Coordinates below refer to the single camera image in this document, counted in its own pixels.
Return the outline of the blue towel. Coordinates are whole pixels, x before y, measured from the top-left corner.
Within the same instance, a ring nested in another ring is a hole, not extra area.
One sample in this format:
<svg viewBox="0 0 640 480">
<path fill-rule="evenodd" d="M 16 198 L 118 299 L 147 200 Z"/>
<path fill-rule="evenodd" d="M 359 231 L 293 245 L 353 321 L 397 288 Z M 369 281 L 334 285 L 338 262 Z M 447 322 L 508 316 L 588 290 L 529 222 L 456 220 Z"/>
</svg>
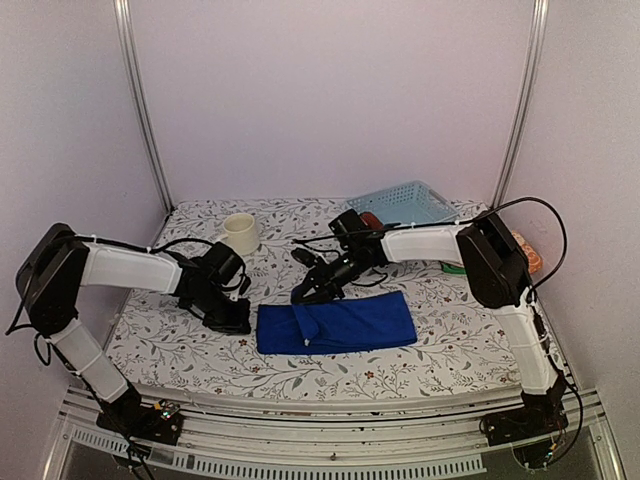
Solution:
<svg viewBox="0 0 640 480">
<path fill-rule="evenodd" d="M 263 355 L 333 355 L 411 345 L 416 328 L 404 295 L 390 292 L 310 305 L 261 305 L 257 350 Z"/>
</svg>

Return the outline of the brown towel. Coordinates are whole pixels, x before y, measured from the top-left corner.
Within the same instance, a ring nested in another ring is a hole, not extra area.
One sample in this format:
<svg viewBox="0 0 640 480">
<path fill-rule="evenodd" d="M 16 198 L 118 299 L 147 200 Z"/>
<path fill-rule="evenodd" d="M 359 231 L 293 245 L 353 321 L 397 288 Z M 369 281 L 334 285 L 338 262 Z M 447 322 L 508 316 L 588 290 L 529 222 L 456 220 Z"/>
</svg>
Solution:
<svg viewBox="0 0 640 480">
<path fill-rule="evenodd" d="M 385 229 L 385 225 L 372 212 L 362 212 L 360 218 L 368 230 L 382 231 Z"/>
</svg>

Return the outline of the orange patterned towel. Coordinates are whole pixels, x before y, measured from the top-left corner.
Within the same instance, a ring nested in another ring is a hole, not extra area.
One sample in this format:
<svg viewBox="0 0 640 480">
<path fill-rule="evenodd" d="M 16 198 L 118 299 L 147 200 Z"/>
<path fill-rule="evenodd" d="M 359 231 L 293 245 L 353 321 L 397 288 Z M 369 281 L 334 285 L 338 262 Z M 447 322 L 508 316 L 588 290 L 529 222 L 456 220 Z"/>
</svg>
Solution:
<svg viewBox="0 0 640 480">
<path fill-rule="evenodd" d="M 542 257 L 519 232 L 512 230 L 511 234 L 527 257 L 529 273 L 535 274 L 540 271 L 544 264 Z"/>
</svg>

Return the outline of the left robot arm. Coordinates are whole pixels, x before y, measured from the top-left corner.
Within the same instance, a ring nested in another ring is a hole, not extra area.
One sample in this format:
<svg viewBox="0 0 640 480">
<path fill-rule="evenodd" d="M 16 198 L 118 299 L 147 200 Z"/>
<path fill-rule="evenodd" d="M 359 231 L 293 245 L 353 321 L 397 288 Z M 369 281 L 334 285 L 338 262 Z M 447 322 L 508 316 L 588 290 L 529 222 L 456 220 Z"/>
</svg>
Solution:
<svg viewBox="0 0 640 480">
<path fill-rule="evenodd" d="M 77 234 L 53 224 L 16 272 L 18 311 L 28 325 L 66 360 L 73 373 L 108 403 L 111 419 L 128 434 L 148 426 L 148 412 L 131 397 L 132 388 L 82 323 L 77 302 L 84 289 L 144 291 L 176 299 L 179 308 L 204 327 L 247 335 L 250 303 L 242 294 L 250 280 L 246 265 L 230 247 L 207 242 L 187 257 L 168 243 L 149 248 Z"/>
</svg>

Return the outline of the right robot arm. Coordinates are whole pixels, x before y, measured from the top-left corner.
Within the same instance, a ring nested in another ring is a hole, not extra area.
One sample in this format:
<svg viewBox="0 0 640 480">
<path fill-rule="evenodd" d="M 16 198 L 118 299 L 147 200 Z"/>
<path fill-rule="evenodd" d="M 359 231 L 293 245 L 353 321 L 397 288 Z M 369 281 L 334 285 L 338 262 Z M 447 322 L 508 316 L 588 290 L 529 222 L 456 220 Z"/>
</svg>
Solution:
<svg viewBox="0 0 640 480">
<path fill-rule="evenodd" d="M 295 304 L 324 303 L 344 296 L 343 288 L 374 267 L 404 261 L 444 261 L 463 266 L 470 291 L 493 310 L 506 333 L 521 374 L 525 404 L 517 427 L 537 436 L 552 424 L 567 387 L 563 372 L 550 356 L 548 332 L 538 312 L 528 259 L 495 213 L 485 211 L 467 221 L 442 225 L 384 225 L 372 213 L 350 209 L 330 225 L 343 254 L 327 263 L 297 247 L 293 257 L 307 266 L 294 288 Z"/>
</svg>

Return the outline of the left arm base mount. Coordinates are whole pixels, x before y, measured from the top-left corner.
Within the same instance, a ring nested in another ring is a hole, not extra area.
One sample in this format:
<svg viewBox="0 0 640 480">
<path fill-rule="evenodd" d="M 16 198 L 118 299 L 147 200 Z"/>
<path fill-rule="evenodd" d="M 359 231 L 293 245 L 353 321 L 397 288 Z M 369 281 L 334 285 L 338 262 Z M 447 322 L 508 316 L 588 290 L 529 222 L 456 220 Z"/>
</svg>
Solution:
<svg viewBox="0 0 640 480">
<path fill-rule="evenodd" d="M 161 399 L 145 405 L 138 390 L 128 384 L 112 402 L 96 397 L 101 408 L 96 424 L 121 434 L 125 439 L 142 439 L 176 446 L 182 432 L 184 416 L 181 406 Z"/>
</svg>

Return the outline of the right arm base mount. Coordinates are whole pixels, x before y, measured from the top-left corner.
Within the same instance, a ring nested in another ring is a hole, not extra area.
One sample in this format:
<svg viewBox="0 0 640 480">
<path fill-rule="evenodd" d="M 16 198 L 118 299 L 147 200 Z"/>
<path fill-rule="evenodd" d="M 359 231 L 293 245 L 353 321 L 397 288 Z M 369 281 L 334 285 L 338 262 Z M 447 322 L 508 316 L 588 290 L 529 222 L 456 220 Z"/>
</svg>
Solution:
<svg viewBox="0 0 640 480">
<path fill-rule="evenodd" d="M 561 381 L 543 395 L 522 392 L 521 407 L 484 415 L 479 430 L 490 446 L 560 432 L 569 425 L 562 403 L 566 389 Z"/>
</svg>

